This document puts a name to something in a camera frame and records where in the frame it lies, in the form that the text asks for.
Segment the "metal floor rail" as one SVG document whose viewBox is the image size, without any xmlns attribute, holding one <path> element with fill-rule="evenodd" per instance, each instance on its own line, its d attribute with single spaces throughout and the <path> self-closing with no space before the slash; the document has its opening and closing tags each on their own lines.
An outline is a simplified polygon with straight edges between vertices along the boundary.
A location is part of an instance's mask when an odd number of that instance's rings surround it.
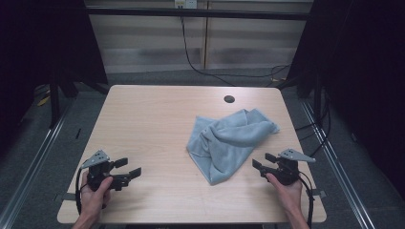
<svg viewBox="0 0 405 229">
<path fill-rule="evenodd" d="M 40 169 L 48 157 L 55 140 L 59 136 L 59 133 L 64 125 L 66 115 L 69 113 L 71 107 L 72 105 L 68 105 L 64 109 L 63 113 L 56 120 L 55 124 L 47 132 L 47 135 L 37 150 L 27 172 L 19 182 L 16 191 L 8 201 L 4 211 L 0 214 L 0 229 L 12 228 L 17 215 L 24 204 L 24 201 L 32 188 L 32 185 L 39 174 Z"/>
<path fill-rule="evenodd" d="M 352 208 L 352 211 L 362 229 L 377 229 L 360 196 L 355 191 L 343 165 L 328 140 L 327 133 L 315 123 L 315 113 L 307 101 L 302 102 L 303 110 L 312 125 L 312 129 L 320 143 L 333 173 L 335 174 L 342 191 Z"/>
</svg>

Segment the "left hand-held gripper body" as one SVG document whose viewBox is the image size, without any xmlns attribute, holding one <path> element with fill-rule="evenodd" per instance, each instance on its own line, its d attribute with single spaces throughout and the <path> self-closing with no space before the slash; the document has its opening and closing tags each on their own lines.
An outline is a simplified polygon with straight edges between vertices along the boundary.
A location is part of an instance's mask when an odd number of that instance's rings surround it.
<svg viewBox="0 0 405 229">
<path fill-rule="evenodd" d="M 90 186 L 92 191 L 96 191 L 106 177 L 113 178 L 110 189 L 114 189 L 116 191 L 121 191 L 123 187 L 127 187 L 131 180 L 129 174 L 110 174 L 110 172 L 115 169 L 114 161 L 111 161 L 110 157 L 102 150 L 98 150 L 92 156 L 90 156 L 82 164 L 81 168 L 87 169 L 89 172 L 87 175 L 87 184 Z"/>
</svg>

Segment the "black horizontal bar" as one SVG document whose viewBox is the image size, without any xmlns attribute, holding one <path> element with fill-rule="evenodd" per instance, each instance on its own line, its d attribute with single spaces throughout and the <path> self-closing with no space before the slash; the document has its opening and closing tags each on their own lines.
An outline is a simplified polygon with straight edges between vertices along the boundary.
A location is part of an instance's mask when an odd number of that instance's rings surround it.
<svg viewBox="0 0 405 229">
<path fill-rule="evenodd" d="M 269 12 L 245 10 L 180 10 L 180 9 L 140 9 L 140 8 L 104 8 L 89 7 L 88 14 L 97 15 L 134 15 L 134 16 L 178 16 L 205 18 L 238 18 L 238 19 L 268 19 L 307 21 L 311 19 L 309 13 Z"/>
</svg>

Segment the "person's right hand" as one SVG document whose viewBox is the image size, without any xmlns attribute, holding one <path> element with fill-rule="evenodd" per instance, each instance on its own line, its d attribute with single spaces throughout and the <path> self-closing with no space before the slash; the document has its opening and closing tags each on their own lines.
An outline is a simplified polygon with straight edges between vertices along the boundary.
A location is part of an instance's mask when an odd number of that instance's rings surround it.
<svg viewBox="0 0 405 229">
<path fill-rule="evenodd" d="M 283 185 L 273 174 L 267 174 L 266 178 L 275 188 L 278 198 L 288 214 L 302 213 L 302 183 L 299 180 L 290 185 Z"/>
</svg>

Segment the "white wall outlet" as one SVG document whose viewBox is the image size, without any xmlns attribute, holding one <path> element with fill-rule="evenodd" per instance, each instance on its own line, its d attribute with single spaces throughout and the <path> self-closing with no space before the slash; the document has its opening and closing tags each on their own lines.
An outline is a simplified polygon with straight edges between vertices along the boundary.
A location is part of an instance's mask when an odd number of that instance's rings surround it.
<svg viewBox="0 0 405 229">
<path fill-rule="evenodd" d="M 174 6 L 176 9 L 195 10 L 198 7 L 198 1 L 197 0 L 174 0 Z"/>
</svg>

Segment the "dark curtain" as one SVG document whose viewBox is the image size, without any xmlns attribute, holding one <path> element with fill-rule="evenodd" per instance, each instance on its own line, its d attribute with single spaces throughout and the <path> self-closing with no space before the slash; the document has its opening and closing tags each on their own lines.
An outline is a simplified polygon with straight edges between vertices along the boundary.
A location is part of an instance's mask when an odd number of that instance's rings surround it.
<svg viewBox="0 0 405 229">
<path fill-rule="evenodd" d="M 0 158 L 36 87 L 108 82 L 85 0 L 0 0 Z"/>
<path fill-rule="evenodd" d="M 313 0 L 288 77 L 323 86 L 405 198 L 405 0 Z"/>
</svg>

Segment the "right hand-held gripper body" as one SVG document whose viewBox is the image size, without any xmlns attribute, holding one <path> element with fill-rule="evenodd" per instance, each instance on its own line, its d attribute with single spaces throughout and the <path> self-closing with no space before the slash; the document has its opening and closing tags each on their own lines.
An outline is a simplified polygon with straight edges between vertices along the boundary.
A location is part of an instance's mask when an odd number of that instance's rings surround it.
<svg viewBox="0 0 405 229">
<path fill-rule="evenodd" d="M 267 174 L 273 174 L 283 185 L 290 185 L 299 179 L 298 162 L 315 162 L 316 159 L 306 156 L 294 149 L 286 149 L 279 153 L 278 161 L 275 163 L 277 168 L 270 168 L 262 165 L 261 177 L 266 177 Z"/>
</svg>

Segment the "light blue towel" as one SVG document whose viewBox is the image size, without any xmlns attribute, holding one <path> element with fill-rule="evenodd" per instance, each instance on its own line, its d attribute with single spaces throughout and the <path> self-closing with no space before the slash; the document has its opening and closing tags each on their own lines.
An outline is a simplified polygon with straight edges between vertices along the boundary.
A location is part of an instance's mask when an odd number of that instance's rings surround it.
<svg viewBox="0 0 405 229">
<path fill-rule="evenodd" d="M 254 148 L 279 130 L 257 109 L 220 119 L 197 116 L 186 149 L 207 182 L 216 185 L 232 177 Z"/>
</svg>

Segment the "person's left hand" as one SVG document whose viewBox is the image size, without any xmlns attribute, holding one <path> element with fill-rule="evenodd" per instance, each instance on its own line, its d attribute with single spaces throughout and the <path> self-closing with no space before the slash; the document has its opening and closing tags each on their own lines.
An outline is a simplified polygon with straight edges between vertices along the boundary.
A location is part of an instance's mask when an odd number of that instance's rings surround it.
<svg viewBox="0 0 405 229">
<path fill-rule="evenodd" d="M 82 175 L 80 186 L 81 194 L 81 213 L 80 216 L 87 220 L 98 220 L 101 210 L 104 209 L 110 201 L 111 195 L 109 187 L 113 181 L 111 177 L 106 177 L 96 191 L 92 191 L 87 185 L 87 175 Z"/>
</svg>

